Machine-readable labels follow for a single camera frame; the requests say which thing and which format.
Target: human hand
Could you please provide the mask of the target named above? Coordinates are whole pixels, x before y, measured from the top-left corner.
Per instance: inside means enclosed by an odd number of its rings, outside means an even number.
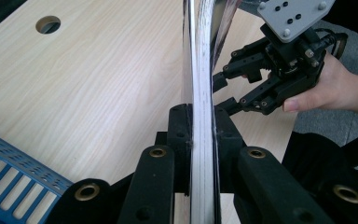
[[[337,58],[327,52],[317,85],[286,99],[282,109],[286,112],[298,112],[313,108],[344,108],[347,102],[345,97],[349,97],[344,94],[344,91],[351,88],[351,77],[352,73]]]

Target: blue perforated tray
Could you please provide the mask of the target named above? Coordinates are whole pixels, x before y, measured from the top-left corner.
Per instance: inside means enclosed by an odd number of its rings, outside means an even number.
[[[1,138],[0,162],[3,162],[4,166],[4,168],[0,171],[0,182],[9,170],[15,169],[18,171],[15,177],[8,183],[7,187],[0,193],[0,223],[26,223],[28,218],[35,211],[36,207],[43,202],[42,200],[47,196],[47,194],[53,193],[56,196],[53,203],[39,220],[39,223],[44,223],[54,204],[60,199],[66,189],[72,185],[72,182],[62,175],[55,173],[41,162],[36,161]],[[21,181],[24,176],[29,177],[31,180],[26,184],[26,187],[21,191],[21,193],[18,193],[19,195],[15,198],[11,206],[5,210],[1,203],[16,187],[16,185],[18,185],[19,181]],[[37,185],[39,185],[39,188],[42,187],[42,189],[31,202],[29,208],[21,217],[14,216],[14,211],[27,197],[30,191]]]

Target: screw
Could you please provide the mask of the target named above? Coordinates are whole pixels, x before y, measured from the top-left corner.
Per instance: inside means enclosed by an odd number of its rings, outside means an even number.
[[[327,3],[325,1],[322,1],[319,6],[318,9],[319,10],[324,10],[327,7]]]
[[[311,63],[312,67],[317,67],[319,63],[317,61]]]
[[[311,49],[307,49],[305,51],[305,55],[307,55],[307,57],[311,58],[311,57],[313,57],[314,53]]]
[[[264,8],[266,8],[266,3],[265,2],[261,2],[260,5],[258,6],[259,9],[263,10]]]
[[[283,31],[283,36],[284,37],[288,37],[290,35],[290,30],[289,29],[285,29],[284,31]]]

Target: light wood grain surface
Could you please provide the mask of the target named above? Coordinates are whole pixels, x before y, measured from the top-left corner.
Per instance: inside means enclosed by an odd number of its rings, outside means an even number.
[[[182,1],[28,0],[0,24],[0,137],[73,182],[113,184],[132,173],[169,109],[182,103]],[[62,24],[35,29],[45,16]],[[261,19],[237,11],[216,70],[260,38]],[[216,103],[254,88],[230,81]],[[245,142],[282,158],[296,114],[232,117]],[[186,223],[178,197],[175,222]],[[238,223],[231,195],[224,223]]]

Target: round hole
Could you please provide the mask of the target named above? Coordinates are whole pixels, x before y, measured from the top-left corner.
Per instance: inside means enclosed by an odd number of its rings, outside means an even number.
[[[162,148],[154,148],[149,152],[149,155],[154,158],[163,157],[165,154],[167,154],[167,151]]]
[[[78,201],[85,202],[95,198],[100,193],[100,187],[98,185],[91,183],[85,184],[75,193],[75,198]]]
[[[56,32],[60,26],[60,19],[55,16],[46,16],[36,23],[36,30],[40,34],[48,35]]]

